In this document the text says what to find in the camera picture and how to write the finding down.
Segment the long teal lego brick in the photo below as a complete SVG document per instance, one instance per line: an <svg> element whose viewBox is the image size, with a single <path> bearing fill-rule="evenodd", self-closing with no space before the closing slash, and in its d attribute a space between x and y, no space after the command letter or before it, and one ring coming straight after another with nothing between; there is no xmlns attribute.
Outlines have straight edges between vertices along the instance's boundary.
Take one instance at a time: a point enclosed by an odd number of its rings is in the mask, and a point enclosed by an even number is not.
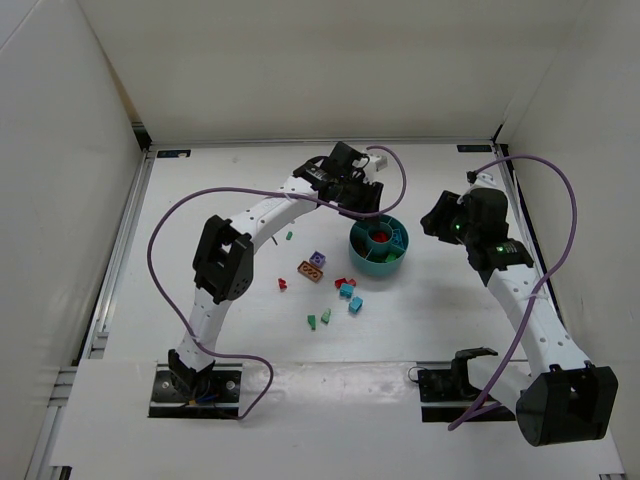
<svg viewBox="0 0 640 480"><path fill-rule="evenodd" d="M396 245L400 248L404 248L405 243L404 243L403 235L400 229L392 230L391 242L393 245Z"/></svg>

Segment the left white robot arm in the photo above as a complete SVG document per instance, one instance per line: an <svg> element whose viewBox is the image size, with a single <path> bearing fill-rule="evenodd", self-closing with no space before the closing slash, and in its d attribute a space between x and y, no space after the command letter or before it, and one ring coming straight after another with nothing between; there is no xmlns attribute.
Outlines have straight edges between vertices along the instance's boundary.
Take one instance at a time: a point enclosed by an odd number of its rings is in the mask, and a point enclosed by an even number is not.
<svg viewBox="0 0 640 480"><path fill-rule="evenodd" d="M224 319L233 301L249 289L260 247L320 206L355 220L376 218L383 185L373 176L386 165L385 156L339 142L329 155L296 168L277 191L259 191L261 199L254 206L230 218L214 215L205 222L192 262L194 304L190 314L181 317L186 333L168 353L176 389L194 396L211 389Z"/></svg>

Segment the big red lego block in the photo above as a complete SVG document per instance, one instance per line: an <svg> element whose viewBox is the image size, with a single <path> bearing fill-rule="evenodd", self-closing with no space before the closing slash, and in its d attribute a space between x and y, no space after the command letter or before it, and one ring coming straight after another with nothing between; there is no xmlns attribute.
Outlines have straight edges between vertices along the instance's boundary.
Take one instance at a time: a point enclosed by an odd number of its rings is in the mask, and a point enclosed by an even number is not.
<svg viewBox="0 0 640 480"><path fill-rule="evenodd" d="M389 241L389 235L383 231L373 233L371 238L376 243L386 243Z"/></svg>

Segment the purple square lego plate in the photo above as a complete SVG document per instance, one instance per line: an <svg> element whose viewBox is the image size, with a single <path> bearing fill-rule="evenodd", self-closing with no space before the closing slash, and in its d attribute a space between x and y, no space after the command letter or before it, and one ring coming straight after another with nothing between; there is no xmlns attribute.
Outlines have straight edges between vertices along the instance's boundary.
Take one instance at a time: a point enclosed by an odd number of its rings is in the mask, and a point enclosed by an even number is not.
<svg viewBox="0 0 640 480"><path fill-rule="evenodd" d="M318 268L322 268L326 263L326 256L318 251L315 251L309 258L309 262Z"/></svg>

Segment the teal sloped lego brick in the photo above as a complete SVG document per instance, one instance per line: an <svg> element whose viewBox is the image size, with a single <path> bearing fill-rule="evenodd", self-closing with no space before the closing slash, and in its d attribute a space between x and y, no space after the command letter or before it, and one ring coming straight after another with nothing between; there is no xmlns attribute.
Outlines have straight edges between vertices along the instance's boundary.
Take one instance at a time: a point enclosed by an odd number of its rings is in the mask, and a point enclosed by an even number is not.
<svg viewBox="0 0 640 480"><path fill-rule="evenodd" d="M354 279L343 281L339 286L339 295L343 298L351 298L357 283Z"/></svg>

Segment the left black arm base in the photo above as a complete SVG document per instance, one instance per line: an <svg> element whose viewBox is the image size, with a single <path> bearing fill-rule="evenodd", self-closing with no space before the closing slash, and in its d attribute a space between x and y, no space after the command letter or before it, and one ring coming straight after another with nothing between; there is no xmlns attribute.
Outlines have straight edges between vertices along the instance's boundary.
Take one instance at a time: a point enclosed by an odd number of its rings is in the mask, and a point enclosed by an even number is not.
<svg viewBox="0 0 640 480"><path fill-rule="evenodd" d="M194 386L187 386L166 364L156 367L148 404L154 419L231 420L239 415L241 364L214 363Z"/></svg>

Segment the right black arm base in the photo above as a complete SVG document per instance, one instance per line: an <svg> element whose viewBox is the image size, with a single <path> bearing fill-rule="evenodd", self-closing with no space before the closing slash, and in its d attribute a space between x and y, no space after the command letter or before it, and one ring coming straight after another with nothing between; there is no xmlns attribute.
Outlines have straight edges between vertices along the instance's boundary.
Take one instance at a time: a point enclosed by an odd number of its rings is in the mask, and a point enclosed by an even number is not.
<svg viewBox="0 0 640 480"><path fill-rule="evenodd" d="M453 359L445 363L417 362L407 371L408 380L415 384L419 390L419 401L421 406L422 423L446 423L449 424L460 417L469 406L475 401L484 388L484 384L479 384L476 388L469 380L468 362L479 357L497 356L497 352L487 348L471 348L459 350ZM507 379L512 383L519 381L518 387L509 387L507 393L513 389L516 400L521 390L524 390L530 383L530 375L518 368L521 365L509 365L501 379L491 390L498 393L499 386L505 386ZM488 396L481 405L482 408L491 409L485 413L474 413L468 422L513 422L516 420L512 413L505 406L493 406L496 404L494 397Z"/></svg>

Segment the teal studded lego brick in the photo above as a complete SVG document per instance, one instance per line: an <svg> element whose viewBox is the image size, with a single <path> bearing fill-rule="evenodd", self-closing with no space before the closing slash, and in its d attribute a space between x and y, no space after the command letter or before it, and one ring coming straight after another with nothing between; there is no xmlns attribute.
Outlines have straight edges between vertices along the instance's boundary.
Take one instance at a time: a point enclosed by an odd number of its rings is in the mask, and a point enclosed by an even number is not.
<svg viewBox="0 0 640 480"><path fill-rule="evenodd" d="M358 296L353 296L349 302L348 310L351 314L356 315L362 309L363 304L364 304L364 301L362 298Z"/></svg>

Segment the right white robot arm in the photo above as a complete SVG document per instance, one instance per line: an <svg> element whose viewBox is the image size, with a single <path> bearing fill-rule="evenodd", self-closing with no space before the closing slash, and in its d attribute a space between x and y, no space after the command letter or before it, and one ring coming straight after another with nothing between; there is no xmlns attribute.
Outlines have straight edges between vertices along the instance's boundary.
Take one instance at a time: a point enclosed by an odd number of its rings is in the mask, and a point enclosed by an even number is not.
<svg viewBox="0 0 640 480"><path fill-rule="evenodd" d="M541 298L532 257L508 235L507 212L503 191L473 187L463 195L443 192L421 220L426 235L464 246L471 268L514 327L515 344L530 369L523 373L489 347L458 351L451 362L452 383L475 398L450 426L486 413L485 402L492 399L514 414L532 446L600 440L608 429L617 377L589 359Z"/></svg>

